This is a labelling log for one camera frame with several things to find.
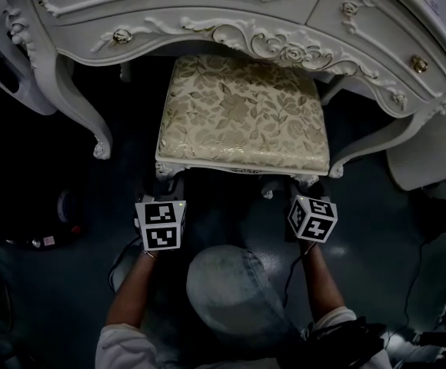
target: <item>person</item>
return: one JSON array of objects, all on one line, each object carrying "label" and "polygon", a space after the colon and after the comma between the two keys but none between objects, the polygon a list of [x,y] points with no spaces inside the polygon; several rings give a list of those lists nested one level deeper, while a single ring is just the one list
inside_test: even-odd
[{"label": "person", "polygon": [[[200,366],[160,362],[157,348],[140,330],[150,291],[148,283],[158,256],[159,252],[141,253],[118,289],[98,340],[96,369],[278,369],[286,348],[299,346],[298,340],[303,343],[287,319],[262,263],[248,250],[222,245],[206,248],[195,256],[185,287],[191,306],[211,329],[224,351],[221,356],[227,359]],[[355,320],[354,312],[344,305],[318,244],[302,262],[315,329]],[[204,352],[201,347],[193,354]],[[307,366],[306,357],[300,366]],[[382,350],[363,367],[387,369],[391,365]]]}]

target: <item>floral fabric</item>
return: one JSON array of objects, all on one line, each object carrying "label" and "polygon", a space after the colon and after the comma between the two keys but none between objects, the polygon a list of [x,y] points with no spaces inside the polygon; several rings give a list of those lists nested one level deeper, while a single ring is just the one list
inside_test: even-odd
[{"label": "floral fabric", "polygon": [[313,80],[267,62],[177,59],[158,156],[328,172],[324,115]]}]

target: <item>dark floor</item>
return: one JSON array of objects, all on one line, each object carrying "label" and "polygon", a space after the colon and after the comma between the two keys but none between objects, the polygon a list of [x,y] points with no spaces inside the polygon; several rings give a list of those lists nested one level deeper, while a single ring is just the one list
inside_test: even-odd
[{"label": "dark floor", "polygon": [[[172,62],[171,58],[140,58],[131,84],[118,80],[116,67],[76,70],[79,88],[112,130],[115,142],[111,160],[95,160],[94,141],[73,122],[59,114],[39,117],[61,128],[54,134],[56,139],[63,135],[69,138],[45,152],[60,158],[70,179],[82,187],[86,233],[74,244],[47,252],[1,246],[0,271],[12,292],[14,334],[47,367],[93,368],[98,333],[113,298],[107,273],[115,256],[135,236],[132,215],[136,188],[153,172]],[[146,68],[150,68],[150,75],[141,75]],[[325,108],[325,117],[332,154],[388,123],[375,103],[347,92]],[[70,154],[75,155],[74,161],[68,159]],[[36,173],[43,176],[47,171]],[[188,198],[193,210],[183,244],[196,252],[208,244],[243,241],[262,260],[272,284],[283,294],[290,263],[298,255],[297,245],[284,241],[284,196],[278,194],[270,201],[259,197],[255,177],[206,170],[189,173],[193,175],[188,179],[204,188],[213,206],[198,207],[194,204],[197,195],[192,203]],[[406,321],[404,300],[423,241],[408,195],[392,184],[384,153],[350,163],[343,178],[326,178],[324,183],[339,214],[339,222],[323,247],[331,273],[351,309],[370,322],[396,330]],[[233,185],[245,185],[248,190],[232,191]],[[299,268],[289,294],[286,311],[290,319],[297,327],[306,327],[311,314]],[[420,277],[408,306],[410,328],[434,329],[445,303],[446,236],[424,248]],[[422,354],[414,351],[402,334],[395,335],[389,344],[393,362],[408,355],[412,360],[431,354],[428,350]]]}]

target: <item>upholstered stool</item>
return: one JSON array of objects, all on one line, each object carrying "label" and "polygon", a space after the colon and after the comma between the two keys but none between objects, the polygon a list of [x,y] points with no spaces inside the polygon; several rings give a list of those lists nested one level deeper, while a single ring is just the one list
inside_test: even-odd
[{"label": "upholstered stool", "polygon": [[317,89],[267,62],[184,56],[175,62],[156,152],[158,179],[186,168],[285,174],[311,185],[329,169]]}]

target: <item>curved table leg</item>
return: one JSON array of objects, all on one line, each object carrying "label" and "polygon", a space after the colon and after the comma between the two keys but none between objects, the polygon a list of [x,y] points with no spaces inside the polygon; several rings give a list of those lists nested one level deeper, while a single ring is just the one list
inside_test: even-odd
[{"label": "curved table leg", "polygon": [[110,158],[112,135],[103,117],[73,84],[66,67],[66,57],[50,54],[37,61],[35,79],[45,97],[64,115],[93,133],[97,145],[93,155],[101,160]]},{"label": "curved table leg", "polygon": [[343,175],[343,165],[352,158],[393,148],[407,141],[420,130],[427,118],[426,111],[417,112],[407,118],[397,119],[390,125],[353,142],[333,157],[329,176],[340,178]]}]

